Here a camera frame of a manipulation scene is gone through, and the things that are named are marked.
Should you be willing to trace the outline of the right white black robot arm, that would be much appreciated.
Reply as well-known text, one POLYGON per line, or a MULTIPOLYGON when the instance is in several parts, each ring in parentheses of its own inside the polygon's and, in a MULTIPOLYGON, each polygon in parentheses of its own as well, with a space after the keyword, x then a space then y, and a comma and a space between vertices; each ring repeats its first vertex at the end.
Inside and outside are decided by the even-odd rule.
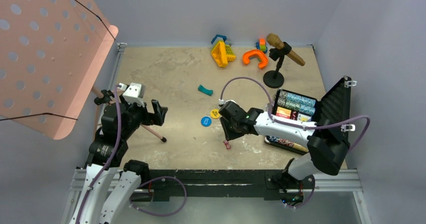
POLYGON ((326 128, 328 120, 320 123, 298 122, 274 117, 258 108, 245 111, 233 101, 222 105, 219 114, 227 141, 244 135, 271 136, 308 148, 308 153, 291 159, 281 176, 273 179, 282 188, 295 187, 305 178, 317 173, 338 175, 349 150, 350 144, 342 132, 326 128))

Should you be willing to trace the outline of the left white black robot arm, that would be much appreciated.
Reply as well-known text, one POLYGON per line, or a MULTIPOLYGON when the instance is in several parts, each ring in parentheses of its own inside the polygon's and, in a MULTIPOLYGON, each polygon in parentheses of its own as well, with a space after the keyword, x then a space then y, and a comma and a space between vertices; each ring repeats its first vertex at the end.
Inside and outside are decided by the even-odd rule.
POLYGON ((117 97, 115 103, 104 108, 101 126, 89 146, 84 185, 70 223, 112 223, 132 192, 149 184, 148 164, 131 160, 125 164, 117 187, 108 193, 128 150, 130 136, 140 126, 162 126, 168 111, 157 100, 152 100, 154 112, 148 112, 143 101, 144 86, 140 84, 123 84, 118 88, 121 94, 104 90, 104 98, 94 101, 105 103, 111 96, 117 97))

